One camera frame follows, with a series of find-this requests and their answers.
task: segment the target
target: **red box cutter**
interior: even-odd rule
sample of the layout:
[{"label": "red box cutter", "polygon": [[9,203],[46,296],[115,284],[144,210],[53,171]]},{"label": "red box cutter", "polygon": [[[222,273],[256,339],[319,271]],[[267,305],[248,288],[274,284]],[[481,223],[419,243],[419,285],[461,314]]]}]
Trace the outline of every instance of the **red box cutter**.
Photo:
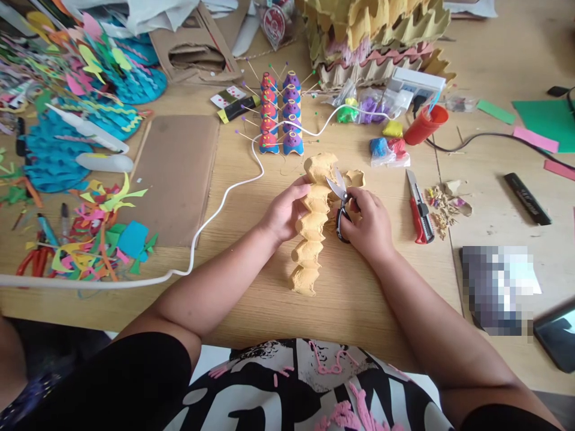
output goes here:
[{"label": "red box cutter", "polygon": [[417,233],[417,239],[415,242],[418,244],[429,244],[435,239],[433,226],[431,226],[431,220],[429,219],[429,208],[423,201],[423,196],[417,186],[417,180],[415,179],[414,173],[409,169],[406,169],[405,173],[407,174],[409,189],[411,190],[411,211],[413,213],[415,232]]}]

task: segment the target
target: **hand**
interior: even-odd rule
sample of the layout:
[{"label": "hand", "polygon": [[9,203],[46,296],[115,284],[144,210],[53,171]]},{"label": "hand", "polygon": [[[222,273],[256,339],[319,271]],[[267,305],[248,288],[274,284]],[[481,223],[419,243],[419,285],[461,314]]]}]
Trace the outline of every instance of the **hand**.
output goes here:
[{"label": "hand", "polygon": [[259,227],[274,236],[278,247],[282,242],[289,241],[297,235],[295,222],[307,214],[307,209],[300,199],[309,193],[310,188],[307,176],[299,177],[271,201],[259,222]]},{"label": "hand", "polygon": [[354,197],[352,211],[361,209],[361,219],[353,224],[345,217],[341,218],[341,233],[368,260],[371,265],[383,263],[395,255],[391,239],[389,214],[381,200],[373,193],[349,187],[348,193]]}]

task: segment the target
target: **white cable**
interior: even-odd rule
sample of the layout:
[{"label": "white cable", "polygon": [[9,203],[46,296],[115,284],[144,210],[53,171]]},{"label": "white cable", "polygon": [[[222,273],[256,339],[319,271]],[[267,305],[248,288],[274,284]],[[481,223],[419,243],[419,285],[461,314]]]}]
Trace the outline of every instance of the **white cable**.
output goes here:
[{"label": "white cable", "polygon": [[[368,111],[362,111],[356,107],[351,105],[341,105],[337,107],[331,115],[328,117],[327,121],[325,122],[323,128],[318,133],[310,132],[309,130],[305,130],[303,127],[298,126],[295,123],[289,121],[283,121],[278,123],[278,127],[282,124],[289,124],[292,126],[301,129],[302,132],[307,133],[311,136],[319,136],[323,133],[325,128],[328,126],[330,120],[333,118],[335,113],[342,108],[353,108],[354,110],[362,113],[362,114],[371,114],[377,116],[383,116],[387,119],[391,120],[387,114],[383,113],[371,113]],[[210,217],[208,220],[202,224],[202,226],[198,229],[196,234],[193,236],[192,239],[192,248],[190,250],[190,265],[187,268],[187,271],[179,271],[177,269],[170,269],[165,275],[162,277],[156,278],[146,278],[145,280],[133,280],[133,281],[81,281],[81,280],[66,280],[63,278],[43,278],[43,277],[28,277],[28,276],[21,276],[21,275],[8,275],[8,274],[1,274],[0,275],[0,286],[26,286],[26,287],[45,287],[45,288],[56,288],[56,289],[97,289],[97,290],[111,290],[111,289],[131,289],[133,287],[143,287],[143,286],[151,286],[152,284],[162,283],[168,280],[172,275],[189,275],[193,269],[193,258],[194,258],[194,251],[196,248],[196,243],[198,242],[199,234],[204,230],[204,228],[211,223],[211,221],[216,218],[216,216],[220,213],[223,208],[223,204],[226,202],[226,198],[228,197],[228,193],[230,190],[242,186],[243,184],[251,183],[252,181],[259,180],[261,177],[264,176],[264,166],[262,162],[258,159],[258,155],[256,154],[256,149],[254,146],[254,142],[258,140],[261,136],[259,134],[255,138],[251,139],[252,141],[252,153],[258,163],[262,172],[254,178],[250,180],[242,181],[240,183],[236,183],[233,186],[229,186],[226,192],[223,194],[222,203],[220,204],[217,211]]]}]

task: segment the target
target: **black scissors handle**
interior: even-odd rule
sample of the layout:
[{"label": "black scissors handle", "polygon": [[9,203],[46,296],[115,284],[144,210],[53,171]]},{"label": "black scissors handle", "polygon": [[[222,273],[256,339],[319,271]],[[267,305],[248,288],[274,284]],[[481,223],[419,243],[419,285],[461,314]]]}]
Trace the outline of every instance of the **black scissors handle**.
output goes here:
[{"label": "black scissors handle", "polygon": [[346,204],[343,204],[339,210],[337,210],[337,224],[335,225],[335,231],[337,232],[337,237],[340,239],[341,242],[349,244],[349,240],[344,238],[341,234],[341,215],[344,215],[346,219],[352,221],[349,217],[349,214],[346,211]]}]

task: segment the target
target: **white glue bottle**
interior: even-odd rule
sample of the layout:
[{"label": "white glue bottle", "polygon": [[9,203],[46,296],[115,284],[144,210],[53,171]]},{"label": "white glue bottle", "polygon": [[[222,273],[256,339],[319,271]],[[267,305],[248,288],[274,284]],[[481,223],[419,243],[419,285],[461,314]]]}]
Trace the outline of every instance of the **white glue bottle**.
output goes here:
[{"label": "white glue bottle", "polygon": [[93,139],[103,147],[106,147],[111,151],[120,152],[120,154],[126,154],[129,151],[130,147],[128,147],[124,142],[110,135],[103,128],[94,123],[84,120],[77,115],[59,110],[50,104],[46,104],[46,106],[60,115],[62,120],[70,126],[75,127],[78,133],[84,135],[86,138]]},{"label": "white glue bottle", "polygon": [[76,157],[76,163],[91,171],[132,172],[134,162],[121,154],[82,153]]}]

